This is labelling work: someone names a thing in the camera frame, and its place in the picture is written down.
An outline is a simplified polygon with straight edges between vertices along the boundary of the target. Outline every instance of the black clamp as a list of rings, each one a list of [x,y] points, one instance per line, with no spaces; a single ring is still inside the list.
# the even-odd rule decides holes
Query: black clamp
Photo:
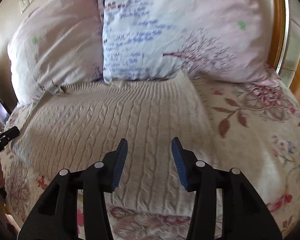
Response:
[[[104,192],[119,185],[128,152],[126,139],[116,151],[84,171],[61,170],[39,198],[19,235],[19,240],[79,240],[77,192],[83,189],[83,219],[87,240],[113,240]]]
[[[213,240],[216,189],[223,190],[222,237],[219,240],[282,240],[267,206],[238,168],[220,171],[184,150],[178,137],[171,144],[179,179],[185,190],[196,191],[187,240]]]
[[[19,129],[14,126],[5,132],[0,133],[0,152],[4,150],[4,147],[14,138],[19,136],[20,131]],[[0,194],[3,199],[7,197],[7,192],[4,188],[0,188]]]

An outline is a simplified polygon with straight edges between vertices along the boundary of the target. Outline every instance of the metal screw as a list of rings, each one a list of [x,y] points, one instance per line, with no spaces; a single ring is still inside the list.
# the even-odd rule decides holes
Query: metal screw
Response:
[[[102,168],[103,166],[104,166],[103,162],[96,162],[96,163],[94,164],[94,167],[97,168],[97,169],[100,169],[100,168]]]
[[[238,174],[241,173],[241,171],[240,171],[238,168],[232,168],[232,169],[231,169],[231,172],[232,172],[233,174],[236,174],[236,175],[238,175]]]
[[[59,172],[59,174],[60,174],[61,176],[67,175],[67,174],[68,174],[68,170],[63,169],[63,170],[61,170],[61,171]]]
[[[197,167],[204,167],[206,164],[204,163],[204,161],[196,161],[195,165]]]

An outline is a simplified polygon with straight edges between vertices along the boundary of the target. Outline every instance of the pillow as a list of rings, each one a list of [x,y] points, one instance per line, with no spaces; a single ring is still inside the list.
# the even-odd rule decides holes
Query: pillow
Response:
[[[12,85],[20,105],[75,82],[102,77],[98,0],[50,0],[36,9],[8,45]]]
[[[265,80],[262,22],[256,0],[106,0],[104,79]]]

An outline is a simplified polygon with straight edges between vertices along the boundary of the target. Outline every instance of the wall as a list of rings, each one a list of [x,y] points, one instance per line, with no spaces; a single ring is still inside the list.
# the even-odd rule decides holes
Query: wall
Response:
[[[47,0],[34,0],[24,11],[20,12],[19,0],[2,0],[0,3],[0,100],[10,109],[17,104],[17,99],[11,84],[10,60],[7,45],[21,22],[35,8]]]

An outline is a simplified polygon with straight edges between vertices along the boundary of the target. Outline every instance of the quilted bedspread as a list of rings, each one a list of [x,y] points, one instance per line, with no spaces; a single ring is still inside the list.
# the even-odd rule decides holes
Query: quilted bedspread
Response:
[[[279,78],[271,72],[269,74],[277,82],[276,87],[203,79],[191,84],[186,77],[179,75],[177,78],[183,80],[183,85],[179,88],[174,86],[175,90],[171,91],[161,89],[164,85],[158,85],[165,82],[157,82],[156,86],[160,89],[155,93],[149,88],[152,85],[143,82],[142,86],[149,88],[143,90],[145,94],[133,82],[118,82],[111,89],[103,85],[98,85],[98,89],[95,85],[85,85],[80,91],[69,86],[64,88],[63,95],[45,97],[37,105],[16,108],[7,128],[17,125],[21,128],[21,136],[1,154],[11,213],[22,225],[59,169],[84,169],[115,148],[117,140],[126,137],[130,150],[122,180],[115,193],[106,196],[115,239],[184,239],[194,195],[185,192],[180,185],[170,146],[165,146],[166,141],[179,136],[185,148],[193,150],[197,157],[213,167],[222,170],[240,168],[286,236],[300,219],[300,107]],[[114,103],[118,92],[124,94],[127,91],[134,91],[134,98],[144,97],[131,103],[128,96]],[[82,94],[85,102],[78,101]],[[75,105],[71,103],[71,97],[76,97]],[[91,107],[83,107],[87,101]],[[193,115],[183,112],[186,108],[182,104],[192,109]],[[51,107],[50,112],[47,112],[46,106]],[[152,119],[133,118],[140,116],[144,107]],[[122,120],[128,110],[131,114]],[[160,111],[164,111],[169,119],[160,119]],[[101,139],[98,130],[102,130],[107,122],[107,136]],[[125,125],[128,125],[127,132],[119,134],[118,131]],[[96,134],[90,134],[92,126]],[[49,130],[42,133],[42,129],[47,128]],[[84,138],[85,130],[91,136]],[[205,136],[206,140],[201,142],[201,136]],[[59,151],[55,151],[56,156],[63,156],[60,161],[50,155],[53,143],[48,150],[43,149],[42,143],[48,143],[48,138],[56,139],[58,145],[61,143]],[[74,145],[78,146],[76,150],[72,150],[71,144],[63,150],[67,139],[74,141]],[[83,141],[85,144],[82,145],[88,147],[85,150],[81,150],[80,146]],[[87,154],[90,157],[94,150],[98,155],[93,154],[91,159],[86,159]],[[74,152],[74,155],[67,158],[66,152]],[[51,158],[52,162],[48,164],[44,158]],[[79,232],[82,232],[80,201],[78,226]],[[216,227],[216,235],[219,235],[222,227],[220,212]]]

